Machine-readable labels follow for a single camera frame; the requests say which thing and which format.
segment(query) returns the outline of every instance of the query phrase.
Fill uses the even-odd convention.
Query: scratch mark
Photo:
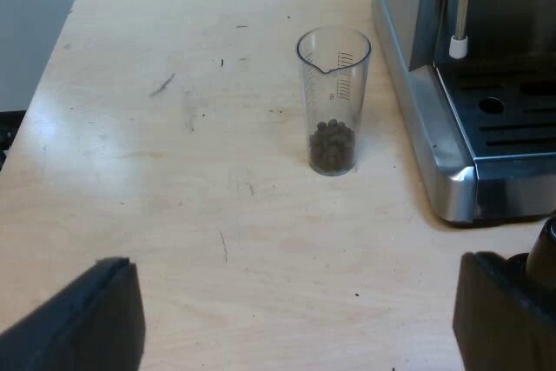
[[[156,89],[151,94],[149,94],[149,97],[154,97],[154,96],[162,93],[168,87],[168,85],[172,82],[172,80],[174,80],[174,77],[175,77],[175,73],[172,73],[172,76],[170,76],[168,78],[168,80],[166,80],[164,83],[162,83],[162,85],[158,89]]]
[[[190,130],[191,132],[195,132],[195,125],[193,124],[193,120],[195,119],[195,116],[196,116],[196,115],[192,115],[192,116],[189,118],[189,130]]]
[[[137,158],[140,156],[147,156],[149,158],[162,158],[163,156],[166,156],[166,153],[159,151],[137,151],[126,154],[122,158]]]
[[[224,261],[228,263],[228,247],[226,246],[226,241],[224,241],[224,235],[222,231],[218,229],[218,233],[220,234],[220,239],[222,239],[222,246],[224,247]]]
[[[41,182],[44,180],[45,172],[46,172],[46,145],[43,146],[43,166],[41,167]]]

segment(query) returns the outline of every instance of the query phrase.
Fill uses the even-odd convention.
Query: clear plastic measuring cup
[[[357,138],[371,43],[357,30],[327,26],[297,43],[308,160],[325,176],[347,173],[357,156]]]

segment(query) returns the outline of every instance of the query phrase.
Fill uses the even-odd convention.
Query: drip tray
[[[556,61],[437,66],[473,159],[556,154]]]

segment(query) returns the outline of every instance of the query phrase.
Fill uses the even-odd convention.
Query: coffee bean
[[[326,174],[336,174],[354,165],[355,133],[344,122],[319,122],[309,137],[309,158]]]

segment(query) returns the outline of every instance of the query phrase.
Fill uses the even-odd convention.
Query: metal panel
[[[450,222],[472,222],[475,167],[438,77],[431,66],[408,70],[386,0],[373,0],[373,16],[431,205]]]
[[[410,70],[430,64],[443,0],[387,0],[390,16]]]

